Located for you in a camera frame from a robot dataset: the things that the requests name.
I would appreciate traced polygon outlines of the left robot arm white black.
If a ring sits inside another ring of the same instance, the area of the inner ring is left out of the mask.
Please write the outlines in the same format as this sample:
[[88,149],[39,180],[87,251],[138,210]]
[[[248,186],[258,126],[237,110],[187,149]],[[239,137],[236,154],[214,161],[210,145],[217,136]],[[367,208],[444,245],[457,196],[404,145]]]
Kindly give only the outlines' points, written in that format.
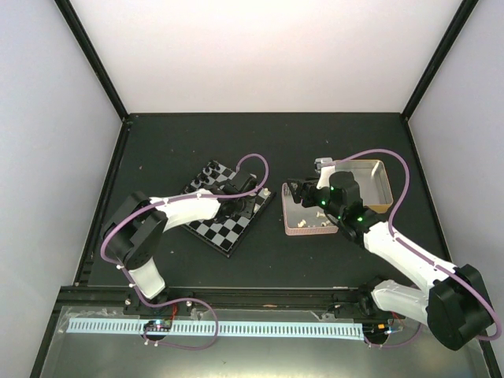
[[114,215],[103,235],[100,254],[115,264],[129,283],[142,294],[141,304],[152,314],[169,305],[165,281],[154,261],[154,251],[166,231],[195,221],[224,223],[238,215],[250,217],[255,196],[264,184],[248,173],[199,188],[188,194],[165,198],[133,195]]

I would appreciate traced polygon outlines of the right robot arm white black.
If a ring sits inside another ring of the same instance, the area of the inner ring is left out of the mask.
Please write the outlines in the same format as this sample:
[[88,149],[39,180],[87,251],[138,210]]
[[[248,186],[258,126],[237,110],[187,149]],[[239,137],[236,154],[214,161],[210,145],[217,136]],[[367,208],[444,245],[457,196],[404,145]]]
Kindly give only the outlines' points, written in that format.
[[334,172],[318,180],[289,179],[287,187],[295,204],[322,209],[339,233],[412,282],[407,287],[383,280],[362,293],[358,308],[363,315],[401,314],[427,326],[450,350],[459,350],[472,339],[492,341],[502,335],[502,321],[480,271],[438,258],[406,238],[364,204],[351,172]]

